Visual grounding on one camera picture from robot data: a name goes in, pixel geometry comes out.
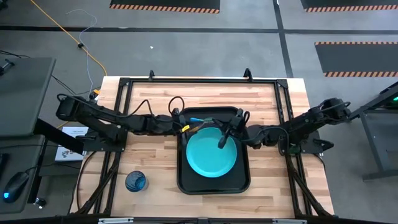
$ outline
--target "wooden table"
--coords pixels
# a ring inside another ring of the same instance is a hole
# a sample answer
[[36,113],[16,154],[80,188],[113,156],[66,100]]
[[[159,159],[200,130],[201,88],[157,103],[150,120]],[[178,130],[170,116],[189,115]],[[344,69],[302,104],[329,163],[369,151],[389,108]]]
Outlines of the wooden table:
[[[303,79],[287,79],[294,116],[309,108]],[[99,105],[114,108],[119,77],[105,77]],[[279,124],[275,93],[267,84],[218,83],[135,83],[129,112],[144,99],[154,114],[168,114],[167,104],[181,96],[185,107],[235,106],[251,112],[248,125]],[[181,107],[175,100],[172,108]],[[137,114],[149,113],[144,105]],[[135,136],[129,133],[122,153],[111,215],[114,217],[213,217],[213,218],[292,218],[292,199],[284,157],[276,147],[248,148],[251,173],[250,187],[241,194],[186,195],[177,187],[177,140],[168,136]],[[100,179],[104,153],[89,161],[81,177],[80,198],[84,203]],[[307,184],[324,208],[333,213],[330,193],[322,163],[313,155],[303,155]],[[141,170],[149,179],[147,190],[129,192],[124,181],[128,173]],[[101,210],[106,203],[104,191]],[[298,190],[304,211],[302,193]],[[71,212],[76,210],[76,200]]]

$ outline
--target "floor mat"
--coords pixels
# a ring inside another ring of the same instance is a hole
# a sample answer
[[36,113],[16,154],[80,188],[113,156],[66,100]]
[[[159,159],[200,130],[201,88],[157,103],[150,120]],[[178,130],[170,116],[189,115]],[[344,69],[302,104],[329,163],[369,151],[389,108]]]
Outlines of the floor mat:
[[301,0],[306,12],[398,9],[398,0]]
[[112,0],[109,8],[217,14],[220,0]]
[[326,77],[398,77],[398,42],[316,42]]

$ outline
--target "concrete floor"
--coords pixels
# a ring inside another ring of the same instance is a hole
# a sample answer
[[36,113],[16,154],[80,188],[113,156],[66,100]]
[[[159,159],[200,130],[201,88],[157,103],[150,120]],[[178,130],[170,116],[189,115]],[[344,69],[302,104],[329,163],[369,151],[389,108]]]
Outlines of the concrete floor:
[[[278,34],[254,33],[277,29],[272,0],[221,0],[221,12],[187,14],[108,9],[109,1],[38,0],[61,25],[84,27],[90,18],[73,9],[84,9],[98,18],[97,27],[220,28],[246,29],[249,33],[214,32],[87,32],[83,40],[104,64],[109,75],[157,75],[240,77],[246,67],[255,77],[286,77]],[[398,11],[305,13],[300,0],[281,0],[285,29],[306,30],[398,30]],[[53,26],[29,1],[9,1],[0,11],[0,26]],[[311,106],[330,97],[351,101],[356,109],[374,98],[396,78],[325,78],[315,51],[316,41],[397,41],[398,35],[286,35],[293,76],[304,78]],[[76,92],[88,90],[86,56],[63,32],[0,31],[0,49],[31,57],[57,59],[54,75]],[[94,86],[103,72],[90,62]],[[57,93],[66,91],[53,80],[40,117],[59,125],[55,117]],[[325,153],[326,176],[335,213],[344,218],[396,223],[398,178],[363,182],[361,176],[376,171],[368,141],[359,120],[325,126],[323,139],[335,143]],[[66,214],[76,177],[45,179],[39,194],[48,206],[27,206],[20,214],[1,215],[0,220]]]

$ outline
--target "teal plate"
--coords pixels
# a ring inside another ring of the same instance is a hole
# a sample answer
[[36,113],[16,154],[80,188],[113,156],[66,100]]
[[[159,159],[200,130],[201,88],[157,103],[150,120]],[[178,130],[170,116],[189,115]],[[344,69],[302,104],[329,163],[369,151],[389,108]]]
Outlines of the teal plate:
[[221,177],[235,165],[237,149],[229,137],[224,148],[218,148],[222,134],[218,128],[203,128],[187,144],[187,159],[192,169],[204,177]]

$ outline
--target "orange striped border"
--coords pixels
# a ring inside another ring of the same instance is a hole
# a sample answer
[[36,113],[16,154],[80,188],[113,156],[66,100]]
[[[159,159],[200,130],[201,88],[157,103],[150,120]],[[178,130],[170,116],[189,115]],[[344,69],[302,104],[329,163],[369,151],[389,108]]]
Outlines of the orange striped border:
[[392,10],[398,9],[398,5],[381,6],[341,6],[341,7],[310,7],[305,12],[347,12],[347,11],[370,11],[370,10]]
[[328,78],[348,78],[348,77],[367,77],[367,78],[379,78],[379,77],[398,77],[398,72],[325,72],[323,74]]
[[357,41],[357,42],[348,42],[348,41],[342,41],[342,42],[330,42],[330,41],[324,41],[324,42],[316,42],[315,45],[320,45],[320,44],[398,44],[398,42],[393,42],[393,41]]
[[138,6],[138,5],[127,5],[127,4],[111,4],[109,8],[135,9],[135,10],[148,10],[148,11],[167,11],[167,12],[197,12],[197,13],[210,13],[210,14],[220,13],[219,9],[172,7],[172,6]]

